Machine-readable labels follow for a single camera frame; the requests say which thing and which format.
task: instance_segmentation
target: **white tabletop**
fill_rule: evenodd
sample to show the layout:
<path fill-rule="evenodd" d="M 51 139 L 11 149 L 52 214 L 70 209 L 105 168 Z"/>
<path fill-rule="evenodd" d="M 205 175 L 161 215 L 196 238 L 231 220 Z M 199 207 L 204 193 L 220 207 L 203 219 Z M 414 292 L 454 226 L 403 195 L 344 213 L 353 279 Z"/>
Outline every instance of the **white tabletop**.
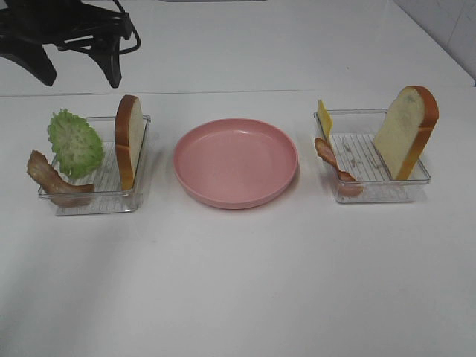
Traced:
<path fill-rule="evenodd" d="M 121 56 L 118 89 L 109 86 L 85 54 L 47 45 L 57 70 L 55 84 L 44 86 L 0 58 L 0 95 L 474 84 L 390 0 L 121 3 L 141 35 L 142 47 Z"/>
<path fill-rule="evenodd" d="M 473 356 L 472 89 L 431 88 L 440 121 L 417 202 L 341 205 L 322 181 L 317 99 L 386 107 L 398 90 L 142 95 L 153 143 L 146 201 L 134 213 L 70 217 L 37 199 L 30 151 L 52 157 L 52 111 L 110 115 L 120 95 L 0 98 L 0 355 Z M 236 116 L 286 132 L 300 171 L 267 205 L 210 208 L 176 180 L 173 146 Z"/>
<path fill-rule="evenodd" d="M 0 356 L 473 356 L 471 77 L 391 1 L 121 3 L 144 45 L 121 58 L 119 89 L 80 54 L 48 49 L 52 88 L 0 59 Z M 409 84 L 440 106 L 431 183 L 414 203 L 338 204 L 317 100 L 385 108 Z M 56 217 L 30 151 L 53 158 L 52 112 L 113 115 L 123 93 L 152 117 L 145 202 Z M 297 147 L 296 179 L 267 205 L 211 208 L 174 176 L 177 140 L 229 117 Z"/>

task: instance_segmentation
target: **white wall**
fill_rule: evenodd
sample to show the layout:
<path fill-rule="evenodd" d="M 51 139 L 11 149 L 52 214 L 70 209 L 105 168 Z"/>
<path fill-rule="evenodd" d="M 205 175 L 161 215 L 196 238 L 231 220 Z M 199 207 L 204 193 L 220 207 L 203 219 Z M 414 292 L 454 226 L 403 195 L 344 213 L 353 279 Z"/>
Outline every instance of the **white wall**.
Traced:
<path fill-rule="evenodd" d="M 476 79 L 476 0 L 394 0 Z"/>

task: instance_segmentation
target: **cheese slice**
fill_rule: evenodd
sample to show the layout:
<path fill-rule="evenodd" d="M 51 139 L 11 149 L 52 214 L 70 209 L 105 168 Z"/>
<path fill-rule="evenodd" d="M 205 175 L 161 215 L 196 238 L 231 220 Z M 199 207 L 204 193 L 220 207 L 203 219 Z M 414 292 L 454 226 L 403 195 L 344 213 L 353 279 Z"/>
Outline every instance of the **cheese slice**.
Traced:
<path fill-rule="evenodd" d="M 324 105 L 324 101 L 321 99 L 318 102 L 318 116 L 321 121 L 322 130 L 324 131 L 324 137 L 327 143 L 330 145 L 329 135 L 334 123 L 332 122 L 332 118 Z"/>

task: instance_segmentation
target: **transparent tray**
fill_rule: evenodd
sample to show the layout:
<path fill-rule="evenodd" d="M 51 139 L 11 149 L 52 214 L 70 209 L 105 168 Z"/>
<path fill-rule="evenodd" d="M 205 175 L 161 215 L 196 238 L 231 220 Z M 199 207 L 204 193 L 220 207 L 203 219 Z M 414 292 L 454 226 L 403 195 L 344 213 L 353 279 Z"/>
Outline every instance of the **transparent tray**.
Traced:
<path fill-rule="evenodd" d="M 430 183 L 430 175 L 418 160 L 407 180 L 391 179 L 385 162 L 373 145 L 373 137 L 385 119 L 386 109 L 328 110 L 333 127 L 329 140 L 339 168 L 350 173 L 356 182 L 341 181 L 326 164 L 335 200 L 340 203 L 413 202 L 421 189 Z M 324 138 L 318 113 L 314 114 Z"/>
<path fill-rule="evenodd" d="M 86 118 L 103 140 L 104 159 L 100 167 L 87 176 L 79 179 L 69 179 L 60 173 L 60 164 L 55 157 L 51 164 L 59 175 L 70 184 L 94 184 L 91 193 L 58 193 L 47 194 L 41 187 L 38 190 L 40 199 L 47 199 L 56 207 L 57 216 L 71 216 L 96 213 L 120 213 L 137 210 L 144 199 L 144 167 L 147 155 L 147 134 L 149 131 L 150 116 L 144 115 L 144 136 L 142 138 L 141 152 L 139 154 L 134 186 L 127 191 L 120 190 L 120 175 L 116 162 L 114 124 L 115 117 Z M 56 206 L 52 200 L 73 201 L 78 205 L 73 207 Z"/>

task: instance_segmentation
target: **bread slice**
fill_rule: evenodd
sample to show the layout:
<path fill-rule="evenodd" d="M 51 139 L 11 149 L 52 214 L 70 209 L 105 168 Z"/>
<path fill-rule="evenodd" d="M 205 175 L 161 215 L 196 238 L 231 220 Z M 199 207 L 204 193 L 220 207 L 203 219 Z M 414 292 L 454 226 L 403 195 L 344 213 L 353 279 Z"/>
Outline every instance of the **bread slice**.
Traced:
<path fill-rule="evenodd" d="M 141 102 L 133 95 L 125 95 L 115 118 L 115 149 L 122 190 L 130 190 L 134 186 L 143 136 Z"/>
<path fill-rule="evenodd" d="M 405 87 L 391 103 L 373 144 L 393 180 L 408 179 L 438 117 L 437 102 L 425 87 Z"/>

